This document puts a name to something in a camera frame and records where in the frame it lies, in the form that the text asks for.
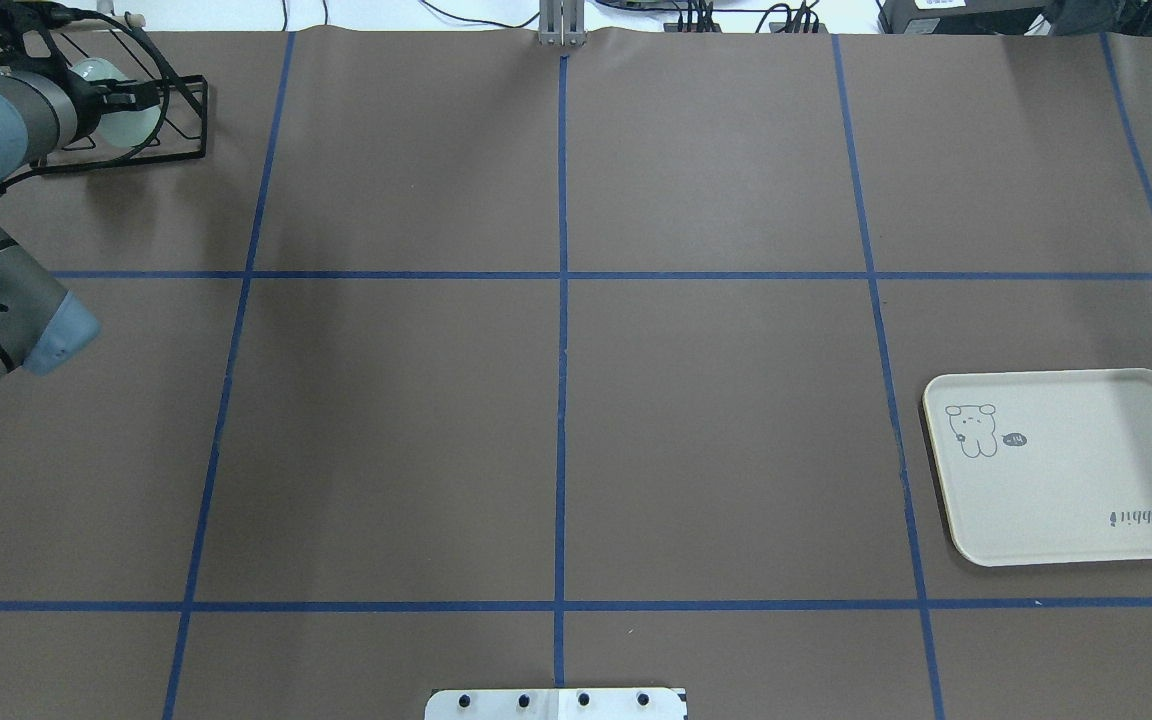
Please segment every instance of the white metal plate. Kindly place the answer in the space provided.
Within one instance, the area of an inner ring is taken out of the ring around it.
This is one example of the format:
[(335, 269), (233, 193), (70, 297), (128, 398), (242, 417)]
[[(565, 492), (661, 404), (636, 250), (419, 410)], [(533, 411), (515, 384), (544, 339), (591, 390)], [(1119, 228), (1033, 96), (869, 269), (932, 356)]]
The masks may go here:
[(439, 691), (425, 720), (685, 720), (685, 698), (669, 688)]
[(968, 560), (1152, 558), (1152, 370), (941, 376), (923, 409)]

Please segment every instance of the rectangular tray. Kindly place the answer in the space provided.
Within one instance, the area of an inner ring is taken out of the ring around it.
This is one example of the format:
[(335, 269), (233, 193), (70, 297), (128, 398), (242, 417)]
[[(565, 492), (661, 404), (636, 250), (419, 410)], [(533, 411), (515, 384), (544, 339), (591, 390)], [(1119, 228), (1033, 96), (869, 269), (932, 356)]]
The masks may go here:
[(1152, 559), (1152, 370), (941, 376), (923, 409), (968, 560)]

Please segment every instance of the bear illustration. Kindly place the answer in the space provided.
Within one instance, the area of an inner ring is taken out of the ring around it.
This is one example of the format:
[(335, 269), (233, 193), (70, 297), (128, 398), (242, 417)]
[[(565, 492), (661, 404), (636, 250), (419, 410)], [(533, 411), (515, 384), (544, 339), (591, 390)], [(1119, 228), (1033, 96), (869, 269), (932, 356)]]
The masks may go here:
[(948, 406), (945, 414), (950, 416), (954, 437), (963, 455), (968, 457), (993, 457), (998, 453), (998, 440), (993, 437), (994, 406)]

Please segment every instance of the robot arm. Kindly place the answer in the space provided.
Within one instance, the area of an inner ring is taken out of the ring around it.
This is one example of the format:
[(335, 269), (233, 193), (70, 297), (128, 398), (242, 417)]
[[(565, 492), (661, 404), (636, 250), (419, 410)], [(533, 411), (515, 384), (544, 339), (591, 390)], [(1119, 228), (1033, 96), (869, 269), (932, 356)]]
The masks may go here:
[[(161, 127), (159, 85), (107, 73), (104, 79), (88, 81), (69, 68), (52, 40), (51, 29), (96, 18), (105, 20), (59, 3), (0, 0), (0, 197), (20, 168), (92, 135), (106, 114), (159, 113), (123, 158), (143, 150)], [(24, 36), (31, 32), (41, 37), (50, 56), (26, 53)], [(156, 61), (169, 68), (161, 55)], [(175, 73), (170, 76), (179, 83)], [(198, 109), (195, 97), (187, 99)], [(0, 378), (18, 366), (45, 374), (99, 332), (82, 302), (0, 228)]]

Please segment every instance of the white label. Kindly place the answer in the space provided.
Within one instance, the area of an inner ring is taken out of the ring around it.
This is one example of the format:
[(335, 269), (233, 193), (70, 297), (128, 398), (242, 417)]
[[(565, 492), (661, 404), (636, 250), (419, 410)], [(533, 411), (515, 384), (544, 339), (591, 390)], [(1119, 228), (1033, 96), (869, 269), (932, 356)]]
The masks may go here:
[(905, 26), (905, 35), (932, 35), (940, 26), (941, 18), (910, 20)]

